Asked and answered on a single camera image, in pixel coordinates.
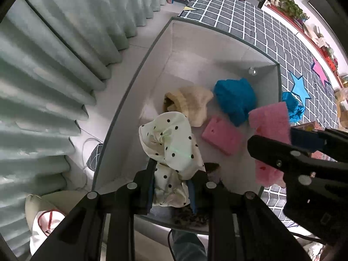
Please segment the pink sponge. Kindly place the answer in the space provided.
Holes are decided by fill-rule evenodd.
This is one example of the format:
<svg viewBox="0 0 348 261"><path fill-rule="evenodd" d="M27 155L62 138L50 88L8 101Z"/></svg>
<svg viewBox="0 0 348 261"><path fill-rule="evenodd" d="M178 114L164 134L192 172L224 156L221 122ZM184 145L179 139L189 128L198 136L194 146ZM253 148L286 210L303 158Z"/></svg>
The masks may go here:
<svg viewBox="0 0 348 261"><path fill-rule="evenodd" d="M255 135L267 137L290 144L290 122L285 102L259 107L249 112L249 126L255 129ZM261 161L255 161L256 181L264 187L274 184L285 188L284 173Z"/></svg>
<svg viewBox="0 0 348 261"><path fill-rule="evenodd" d="M227 156L238 153L244 140L244 135L239 129L217 116L211 117L201 137Z"/></svg>

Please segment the blue cloth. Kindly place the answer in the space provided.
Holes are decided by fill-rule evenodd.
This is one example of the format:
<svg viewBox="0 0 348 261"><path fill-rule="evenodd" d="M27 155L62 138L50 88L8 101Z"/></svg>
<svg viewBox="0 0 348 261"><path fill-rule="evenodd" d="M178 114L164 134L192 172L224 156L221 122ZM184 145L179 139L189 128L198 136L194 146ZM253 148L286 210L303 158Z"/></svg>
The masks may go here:
<svg viewBox="0 0 348 261"><path fill-rule="evenodd" d="M286 103L290 123L298 123L305 112L305 107L290 92L282 93L282 101Z"/></svg>

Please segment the leopard print fuzzy hat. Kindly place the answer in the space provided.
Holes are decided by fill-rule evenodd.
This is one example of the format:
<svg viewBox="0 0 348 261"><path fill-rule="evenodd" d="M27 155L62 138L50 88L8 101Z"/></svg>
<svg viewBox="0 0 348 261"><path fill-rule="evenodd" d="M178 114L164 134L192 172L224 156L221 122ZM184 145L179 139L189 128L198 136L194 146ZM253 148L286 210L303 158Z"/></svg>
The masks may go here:
<svg viewBox="0 0 348 261"><path fill-rule="evenodd" d="M208 224L208 218L204 213L194 213L190 206L173 209L173 222L178 226L202 227Z"/></svg>

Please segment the blue knit hat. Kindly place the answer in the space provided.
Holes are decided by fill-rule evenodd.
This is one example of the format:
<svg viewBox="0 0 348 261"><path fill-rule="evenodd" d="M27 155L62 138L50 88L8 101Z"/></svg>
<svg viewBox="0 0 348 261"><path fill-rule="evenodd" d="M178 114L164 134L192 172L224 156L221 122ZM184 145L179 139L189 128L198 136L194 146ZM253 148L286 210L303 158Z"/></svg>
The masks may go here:
<svg viewBox="0 0 348 261"><path fill-rule="evenodd" d="M246 122L249 112L257 107L255 92L245 78L218 80L214 94L221 110L236 127Z"/></svg>

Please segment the white polka dot cloth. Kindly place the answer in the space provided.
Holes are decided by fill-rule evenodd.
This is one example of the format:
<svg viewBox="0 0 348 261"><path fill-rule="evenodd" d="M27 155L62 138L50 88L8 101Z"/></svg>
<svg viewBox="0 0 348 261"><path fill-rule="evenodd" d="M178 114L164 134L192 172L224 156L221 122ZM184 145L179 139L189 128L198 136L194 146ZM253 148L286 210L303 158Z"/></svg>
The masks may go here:
<svg viewBox="0 0 348 261"><path fill-rule="evenodd" d="M190 204L187 181L205 171L204 161L187 117L164 112L139 127L143 151L156 161L154 206L181 208Z"/></svg>

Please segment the cream knit hat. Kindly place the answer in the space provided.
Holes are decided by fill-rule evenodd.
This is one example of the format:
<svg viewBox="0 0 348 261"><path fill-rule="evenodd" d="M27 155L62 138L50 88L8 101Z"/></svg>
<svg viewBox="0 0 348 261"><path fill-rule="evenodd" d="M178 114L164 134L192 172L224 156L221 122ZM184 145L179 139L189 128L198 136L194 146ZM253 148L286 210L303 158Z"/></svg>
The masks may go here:
<svg viewBox="0 0 348 261"><path fill-rule="evenodd" d="M204 87L181 87L165 94L163 110L181 112L192 127L200 127L207 119L207 104L213 97L212 91Z"/></svg>

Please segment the pink cardboard snack box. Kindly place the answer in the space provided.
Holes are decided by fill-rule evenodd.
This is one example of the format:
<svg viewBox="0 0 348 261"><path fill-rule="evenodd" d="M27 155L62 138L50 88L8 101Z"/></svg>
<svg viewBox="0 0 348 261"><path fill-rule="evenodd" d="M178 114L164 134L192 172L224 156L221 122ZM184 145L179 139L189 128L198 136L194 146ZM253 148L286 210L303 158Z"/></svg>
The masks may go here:
<svg viewBox="0 0 348 261"><path fill-rule="evenodd" d="M305 150L311 158L336 161L333 157L322 151L325 144L322 132L325 132L325 130L316 121L296 125L290 130L291 143L295 147Z"/></svg>

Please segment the white red bag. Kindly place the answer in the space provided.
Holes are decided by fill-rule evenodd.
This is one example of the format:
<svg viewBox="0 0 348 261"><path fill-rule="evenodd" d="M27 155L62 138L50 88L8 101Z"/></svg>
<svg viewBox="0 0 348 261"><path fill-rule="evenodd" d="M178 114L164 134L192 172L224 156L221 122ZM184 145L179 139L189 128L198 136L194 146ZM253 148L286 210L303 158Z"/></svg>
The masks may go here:
<svg viewBox="0 0 348 261"><path fill-rule="evenodd" d="M31 231L30 253L33 256L65 214L40 196L30 194L25 200L25 218Z"/></svg>

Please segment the white fabric storage box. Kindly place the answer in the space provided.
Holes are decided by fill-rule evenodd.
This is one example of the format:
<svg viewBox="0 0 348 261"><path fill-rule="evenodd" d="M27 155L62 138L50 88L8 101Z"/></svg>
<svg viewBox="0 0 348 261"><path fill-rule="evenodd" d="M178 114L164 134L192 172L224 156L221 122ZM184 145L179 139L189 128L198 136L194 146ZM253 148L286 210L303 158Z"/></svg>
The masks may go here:
<svg viewBox="0 0 348 261"><path fill-rule="evenodd" d="M238 194L259 193L255 160L247 151L254 130L240 126L241 144L226 155L201 135L210 118L227 120L213 95L219 80L248 81L258 107L281 99L279 65L263 52L224 33L195 22L172 18L155 39L137 69L114 115L95 171L93 189L109 193L130 182L149 161L138 129L165 111L179 111L192 126L203 161L216 163L216 180Z"/></svg>

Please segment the grey checkered star rug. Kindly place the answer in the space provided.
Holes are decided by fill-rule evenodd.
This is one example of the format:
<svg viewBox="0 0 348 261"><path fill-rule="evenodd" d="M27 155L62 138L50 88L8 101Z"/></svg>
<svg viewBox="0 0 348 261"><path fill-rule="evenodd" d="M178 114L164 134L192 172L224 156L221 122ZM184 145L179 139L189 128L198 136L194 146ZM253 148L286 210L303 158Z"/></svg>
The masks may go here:
<svg viewBox="0 0 348 261"><path fill-rule="evenodd" d="M280 101L300 77L309 93L303 123L339 126L333 87L320 82L311 52L285 25L239 0L186 3L128 84L104 140L94 190L115 189L146 166L138 128L159 114L165 92L182 85L211 89L223 78L246 78L263 106Z"/></svg>

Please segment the pale green curtain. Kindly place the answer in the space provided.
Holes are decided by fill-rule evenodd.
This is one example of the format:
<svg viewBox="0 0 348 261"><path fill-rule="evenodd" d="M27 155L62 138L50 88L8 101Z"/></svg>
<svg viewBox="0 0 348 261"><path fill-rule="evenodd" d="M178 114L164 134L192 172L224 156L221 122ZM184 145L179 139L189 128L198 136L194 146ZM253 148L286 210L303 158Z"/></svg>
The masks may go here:
<svg viewBox="0 0 348 261"><path fill-rule="evenodd" d="M166 0L7 0L1 7L1 238L29 253L29 194L66 186L70 138L128 39Z"/></svg>

